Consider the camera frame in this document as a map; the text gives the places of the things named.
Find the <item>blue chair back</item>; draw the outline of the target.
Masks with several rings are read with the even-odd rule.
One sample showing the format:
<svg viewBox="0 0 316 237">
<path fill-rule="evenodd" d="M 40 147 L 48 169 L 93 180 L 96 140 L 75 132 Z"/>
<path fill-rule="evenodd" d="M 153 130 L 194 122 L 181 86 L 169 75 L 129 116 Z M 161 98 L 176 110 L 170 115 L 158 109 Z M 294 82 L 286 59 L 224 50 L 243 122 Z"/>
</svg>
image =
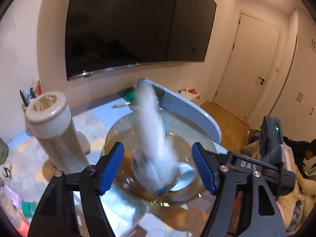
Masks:
<svg viewBox="0 0 316 237">
<path fill-rule="evenodd" d="M 165 91 L 165 94 L 162 96 L 162 98 L 160 98 L 161 108 L 182 115 L 183 117 L 195 122 L 214 142 L 217 144 L 221 143 L 222 133 L 220 127 L 205 110 L 182 97 L 178 93 L 175 93 L 172 90 L 163 87 L 149 79 L 140 78 L 137 81 L 137 86 L 139 86 L 142 82 L 151 84 L 154 87 L 162 88 Z"/>
</svg>

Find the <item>white wardrobe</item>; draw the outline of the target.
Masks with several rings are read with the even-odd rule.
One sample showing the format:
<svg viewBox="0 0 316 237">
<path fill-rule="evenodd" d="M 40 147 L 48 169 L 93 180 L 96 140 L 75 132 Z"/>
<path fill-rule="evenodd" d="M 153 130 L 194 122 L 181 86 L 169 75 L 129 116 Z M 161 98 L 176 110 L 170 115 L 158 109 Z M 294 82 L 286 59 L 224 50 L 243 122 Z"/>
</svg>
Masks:
<svg viewBox="0 0 316 237">
<path fill-rule="evenodd" d="M 302 10 L 290 17 L 281 69 L 285 83 L 271 111 L 281 120 L 283 135 L 293 140 L 315 139 L 315 23 Z"/>
</svg>

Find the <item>bamboo pen holder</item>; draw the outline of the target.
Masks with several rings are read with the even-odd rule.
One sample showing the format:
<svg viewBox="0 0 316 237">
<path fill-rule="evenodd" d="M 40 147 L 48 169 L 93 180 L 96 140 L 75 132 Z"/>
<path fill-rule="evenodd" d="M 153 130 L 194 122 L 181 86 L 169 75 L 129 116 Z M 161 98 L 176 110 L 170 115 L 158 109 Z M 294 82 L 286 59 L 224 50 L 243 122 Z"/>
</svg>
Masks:
<svg viewBox="0 0 316 237">
<path fill-rule="evenodd" d="M 40 80 L 35 81 L 32 79 L 32 86 L 29 89 L 26 90 L 19 90 L 19 95 L 22 99 L 22 110 L 24 113 L 26 113 L 26 110 L 29 106 L 29 104 L 38 96 L 43 94 L 42 90 L 42 84 Z"/>
</svg>

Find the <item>glass ribbed bowl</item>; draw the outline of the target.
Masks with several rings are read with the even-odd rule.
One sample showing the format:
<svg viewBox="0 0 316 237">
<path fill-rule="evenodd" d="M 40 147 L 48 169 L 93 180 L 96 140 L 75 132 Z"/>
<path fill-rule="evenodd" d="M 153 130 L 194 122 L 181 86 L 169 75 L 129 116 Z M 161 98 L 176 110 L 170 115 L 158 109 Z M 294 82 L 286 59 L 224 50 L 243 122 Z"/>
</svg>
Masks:
<svg viewBox="0 0 316 237">
<path fill-rule="evenodd" d="M 146 123 L 142 112 L 132 112 L 113 124 L 102 155 L 109 154 L 117 142 L 124 147 L 124 158 L 115 183 L 128 194 L 167 207 L 187 203 L 205 192 L 192 146 L 199 142 L 211 153 L 217 150 L 195 122 L 161 110 Z"/>
</svg>

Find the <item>white door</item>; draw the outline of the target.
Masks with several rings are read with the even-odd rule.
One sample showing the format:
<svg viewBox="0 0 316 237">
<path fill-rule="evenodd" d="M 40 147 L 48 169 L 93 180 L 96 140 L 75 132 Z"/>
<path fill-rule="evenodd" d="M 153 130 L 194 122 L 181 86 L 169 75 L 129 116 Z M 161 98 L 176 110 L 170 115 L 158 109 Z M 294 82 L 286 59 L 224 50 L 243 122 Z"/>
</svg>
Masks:
<svg viewBox="0 0 316 237">
<path fill-rule="evenodd" d="M 278 47 L 280 31 L 270 23 L 241 14 L 214 103 L 244 121 L 267 80 Z"/>
</svg>

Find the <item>beige thermos bottle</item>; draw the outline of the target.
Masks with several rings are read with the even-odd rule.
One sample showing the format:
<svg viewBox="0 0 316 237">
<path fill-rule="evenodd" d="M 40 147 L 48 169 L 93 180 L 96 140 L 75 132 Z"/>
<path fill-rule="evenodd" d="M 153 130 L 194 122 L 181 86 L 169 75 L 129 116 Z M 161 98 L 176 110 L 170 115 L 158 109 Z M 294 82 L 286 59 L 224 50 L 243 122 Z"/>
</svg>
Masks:
<svg viewBox="0 0 316 237">
<path fill-rule="evenodd" d="M 27 107 L 25 117 L 32 134 L 56 168 L 65 173 L 77 173 L 89 165 L 63 93 L 50 91 L 38 96 Z"/>
</svg>

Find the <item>grey plush elephant toy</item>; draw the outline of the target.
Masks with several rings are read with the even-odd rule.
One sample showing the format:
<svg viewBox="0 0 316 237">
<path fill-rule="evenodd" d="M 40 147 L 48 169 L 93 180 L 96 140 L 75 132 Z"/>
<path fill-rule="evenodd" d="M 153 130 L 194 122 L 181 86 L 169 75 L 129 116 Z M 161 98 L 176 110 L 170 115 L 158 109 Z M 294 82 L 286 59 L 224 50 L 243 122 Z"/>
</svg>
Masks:
<svg viewBox="0 0 316 237">
<path fill-rule="evenodd" d="M 151 84 L 137 86 L 139 118 L 137 148 L 132 154 L 133 173 L 142 188 L 153 194 L 168 192 L 175 184 L 178 157 L 159 110 L 158 98 Z"/>
</svg>

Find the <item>black wall television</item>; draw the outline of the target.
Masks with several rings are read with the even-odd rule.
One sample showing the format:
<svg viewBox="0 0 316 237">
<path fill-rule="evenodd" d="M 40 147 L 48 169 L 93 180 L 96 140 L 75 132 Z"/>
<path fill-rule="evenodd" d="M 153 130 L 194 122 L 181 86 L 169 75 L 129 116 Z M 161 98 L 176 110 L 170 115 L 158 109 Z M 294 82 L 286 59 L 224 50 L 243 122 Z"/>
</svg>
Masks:
<svg viewBox="0 0 316 237">
<path fill-rule="evenodd" d="M 214 0 L 70 0 L 68 80 L 129 66 L 203 62 Z"/>
</svg>

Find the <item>patterned tablecloth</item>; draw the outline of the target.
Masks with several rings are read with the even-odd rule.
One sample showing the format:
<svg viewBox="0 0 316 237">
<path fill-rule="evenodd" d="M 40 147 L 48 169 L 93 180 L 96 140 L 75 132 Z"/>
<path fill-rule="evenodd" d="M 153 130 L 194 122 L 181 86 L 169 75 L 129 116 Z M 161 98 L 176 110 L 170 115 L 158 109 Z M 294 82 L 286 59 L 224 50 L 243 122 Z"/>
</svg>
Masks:
<svg viewBox="0 0 316 237">
<path fill-rule="evenodd" d="M 96 164 L 101 156 L 105 138 L 111 126 L 126 115 L 101 118 L 101 111 L 93 109 L 74 116 L 76 129 L 87 137 L 90 152 L 87 159 Z M 26 132 L 16 137 L 9 146 L 8 159 L 1 166 L 5 186 L 12 190 L 11 198 L 39 203 L 55 166 L 38 140 Z M 153 206 L 128 195 L 116 183 L 100 197 L 105 214 L 116 236 L 198 236 L 200 227 L 195 219 L 202 212 L 192 204 Z"/>
</svg>

